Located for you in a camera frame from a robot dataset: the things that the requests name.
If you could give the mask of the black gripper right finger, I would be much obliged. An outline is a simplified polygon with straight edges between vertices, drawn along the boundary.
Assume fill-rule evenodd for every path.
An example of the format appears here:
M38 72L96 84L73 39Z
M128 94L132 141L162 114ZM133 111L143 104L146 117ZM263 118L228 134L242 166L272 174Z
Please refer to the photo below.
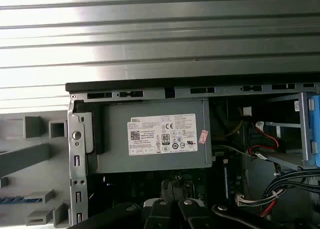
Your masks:
M194 199L178 202L184 221L191 229L284 229L285 226L245 210L224 204L208 208Z

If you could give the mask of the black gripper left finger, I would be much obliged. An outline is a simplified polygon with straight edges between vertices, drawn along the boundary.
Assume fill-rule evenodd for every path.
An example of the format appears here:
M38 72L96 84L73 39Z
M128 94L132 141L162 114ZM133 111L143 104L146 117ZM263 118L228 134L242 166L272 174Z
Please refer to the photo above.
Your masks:
M124 202L75 224L75 229L171 229L172 203L156 199L152 206L141 208Z

